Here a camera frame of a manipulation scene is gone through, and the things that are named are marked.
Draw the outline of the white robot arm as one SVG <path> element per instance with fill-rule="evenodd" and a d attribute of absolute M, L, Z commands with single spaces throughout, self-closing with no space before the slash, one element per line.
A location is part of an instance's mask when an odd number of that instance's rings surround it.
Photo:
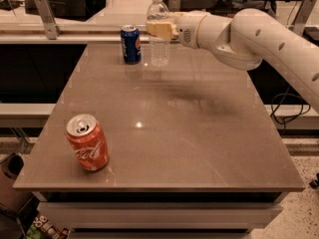
<path fill-rule="evenodd" d="M 319 112 L 319 47 L 262 11 L 244 9 L 232 18 L 174 12 L 165 19 L 148 20 L 146 28 L 153 37 L 207 50 L 237 70 L 254 70 L 265 61 Z"/>

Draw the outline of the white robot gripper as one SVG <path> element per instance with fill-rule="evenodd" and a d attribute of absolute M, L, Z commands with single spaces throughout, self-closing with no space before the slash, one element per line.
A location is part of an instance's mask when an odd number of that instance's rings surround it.
<path fill-rule="evenodd" d="M 169 21 L 147 21 L 147 32 L 164 40 L 172 40 L 178 36 L 179 42 L 193 49 L 206 49 L 207 43 L 200 36 L 201 25 L 208 13 L 202 11 L 169 12 L 170 18 L 178 18 L 177 23 Z"/>

